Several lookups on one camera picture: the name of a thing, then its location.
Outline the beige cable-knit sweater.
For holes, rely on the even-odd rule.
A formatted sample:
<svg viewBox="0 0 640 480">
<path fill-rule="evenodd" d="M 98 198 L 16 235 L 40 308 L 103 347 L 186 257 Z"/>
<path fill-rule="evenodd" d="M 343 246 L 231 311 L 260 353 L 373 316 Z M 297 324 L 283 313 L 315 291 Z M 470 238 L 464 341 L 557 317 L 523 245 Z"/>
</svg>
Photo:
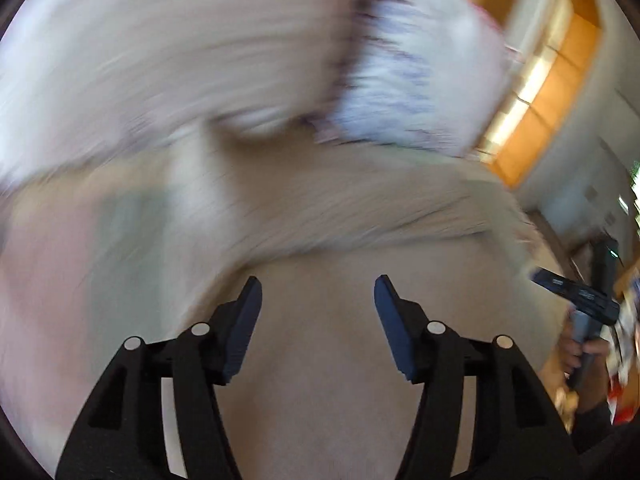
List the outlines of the beige cable-knit sweater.
<svg viewBox="0 0 640 480">
<path fill-rule="evenodd" d="M 166 326 L 262 282 L 242 370 L 218 392 L 244 478 L 395 477 L 421 390 L 376 313 L 380 275 L 463 337 L 511 336 L 535 368 L 559 336 L 565 302 L 529 278 L 551 256 L 475 162 L 201 133 L 170 149 L 166 178 Z"/>
</svg>

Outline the patchwork floral bed quilt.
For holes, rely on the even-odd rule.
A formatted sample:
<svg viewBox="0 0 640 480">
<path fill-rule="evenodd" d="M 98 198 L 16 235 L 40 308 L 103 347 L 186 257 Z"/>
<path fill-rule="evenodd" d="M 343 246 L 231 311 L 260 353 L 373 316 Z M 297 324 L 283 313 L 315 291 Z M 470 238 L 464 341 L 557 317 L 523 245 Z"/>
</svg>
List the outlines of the patchwork floral bed quilt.
<svg viewBox="0 0 640 480">
<path fill-rule="evenodd" d="M 87 396 L 122 341 L 179 333 L 218 292 L 219 172 L 179 156 L 29 186 L 1 251 L 1 405 L 55 472 Z"/>
</svg>

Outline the right floral pink pillow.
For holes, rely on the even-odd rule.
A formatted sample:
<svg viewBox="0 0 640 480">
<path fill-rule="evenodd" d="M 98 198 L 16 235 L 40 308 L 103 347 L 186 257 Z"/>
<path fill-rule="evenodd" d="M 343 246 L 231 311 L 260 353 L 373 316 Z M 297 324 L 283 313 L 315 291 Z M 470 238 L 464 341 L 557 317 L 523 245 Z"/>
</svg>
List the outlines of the right floral pink pillow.
<svg viewBox="0 0 640 480">
<path fill-rule="evenodd" d="M 463 157 L 506 91 L 512 55 L 470 0 L 361 0 L 355 45 L 320 142 L 394 144 Z"/>
</svg>

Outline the floral pink pillow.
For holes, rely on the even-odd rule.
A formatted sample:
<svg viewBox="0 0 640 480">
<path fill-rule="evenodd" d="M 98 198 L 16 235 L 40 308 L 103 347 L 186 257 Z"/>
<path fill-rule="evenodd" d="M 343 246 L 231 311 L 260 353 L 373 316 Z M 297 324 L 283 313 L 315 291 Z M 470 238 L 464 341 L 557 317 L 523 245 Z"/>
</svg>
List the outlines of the floral pink pillow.
<svg viewBox="0 0 640 480">
<path fill-rule="evenodd" d="M 264 136 L 329 101 L 357 0 L 9 0 L 1 177 L 166 143 L 198 119 Z"/>
<path fill-rule="evenodd" d="M 361 0 L 355 45 L 320 142 L 394 144 L 463 157 L 506 91 L 512 55 L 470 0 Z"/>
</svg>

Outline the left floral pink pillow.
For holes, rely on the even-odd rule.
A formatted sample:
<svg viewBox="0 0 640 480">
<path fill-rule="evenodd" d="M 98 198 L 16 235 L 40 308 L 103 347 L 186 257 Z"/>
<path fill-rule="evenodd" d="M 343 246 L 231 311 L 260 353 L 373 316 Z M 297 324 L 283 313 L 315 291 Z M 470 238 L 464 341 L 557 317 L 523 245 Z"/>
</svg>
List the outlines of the left floral pink pillow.
<svg viewBox="0 0 640 480">
<path fill-rule="evenodd" d="M 329 101 L 357 0 L 9 0 L 1 177 L 166 143 L 198 119 L 264 136 Z"/>
</svg>

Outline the wooden headboard frame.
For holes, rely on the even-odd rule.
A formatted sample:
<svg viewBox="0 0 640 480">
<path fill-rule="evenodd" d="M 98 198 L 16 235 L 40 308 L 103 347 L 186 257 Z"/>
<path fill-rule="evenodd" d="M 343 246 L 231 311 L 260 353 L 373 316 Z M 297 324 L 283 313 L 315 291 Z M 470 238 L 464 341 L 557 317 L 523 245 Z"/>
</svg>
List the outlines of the wooden headboard frame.
<svg viewBox="0 0 640 480">
<path fill-rule="evenodd" d="M 596 0 L 554 0 L 536 49 L 518 70 L 477 149 L 480 160 L 511 190 L 524 183 L 560 133 L 601 35 Z"/>
</svg>

